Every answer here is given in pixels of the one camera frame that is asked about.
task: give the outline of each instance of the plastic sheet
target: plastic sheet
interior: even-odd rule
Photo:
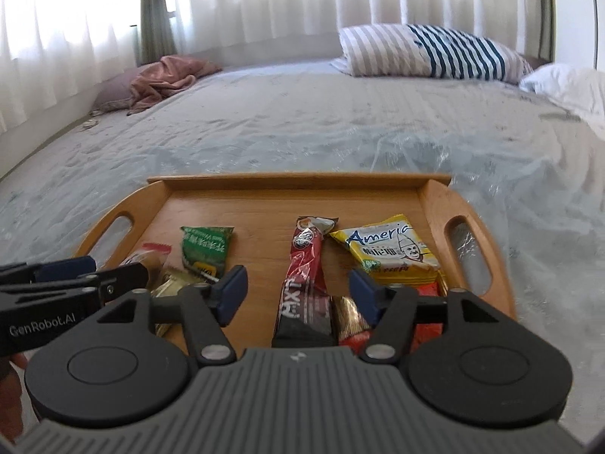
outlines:
[[[188,146],[141,145],[112,151],[110,159],[89,152],[77,169],[61,168],[34,188],[10,196],[0,193],[0,261],[70,256],[102,213],[152,175],[452,173],[451,187],[471,203],[501,248],[521,322],[560,348],[573,365],[575,382],[563,425],[587,441],[605,424],[602,195],[591,197],[582,185],[572,185],[552,159],[485,131],[423,135],[380,124],[349,124],[325,127],[320,135],[302,128],[246,134],[217,128],[201,141],[181,141]],[[111,253],[116,237],[98,248],[100,259]],[[454,239],[472,290],[481,293],[489,273],[480,251],[463,227]]]

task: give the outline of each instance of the gray ribbed panel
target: gray ribbed panel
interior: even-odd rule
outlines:
[[[556,423],[490,432],[438,416],[393,367],[347,348],[248,350],[203,369],[170,408],[141,423],[81,431],[44,421],[26,454],[576,454]]]

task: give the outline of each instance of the mattress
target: mattress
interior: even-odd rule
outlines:
[[[148,176],[452,173],[501,247],[521,322],[574,367],[562,423],[585,441],[605,424],[605,143],[573,114],[502,83],[352,78],[316,62],[223,72],[144,113],[99,119],[2,180],[0,261],[71,255]],[[481,293],[477,247],[463,227],[453,235]]]

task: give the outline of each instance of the purple pillow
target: purple pillow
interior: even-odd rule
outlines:
[[[129,68],[117,77],[110,78],[103,84],[103,88],[92,107],[93,115],[111,112],[112,110],[128,109],[130,107],[130,82],[149,65]]]

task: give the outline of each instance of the green curtain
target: green curtain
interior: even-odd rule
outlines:
[[[141,64],[176,54],[166,0],[141,0]]]
[[[540,31],[540,51],[538,57],[547,61],[554,59],[555,29],[554,0],[540,0],[542,4],[542,29]]]

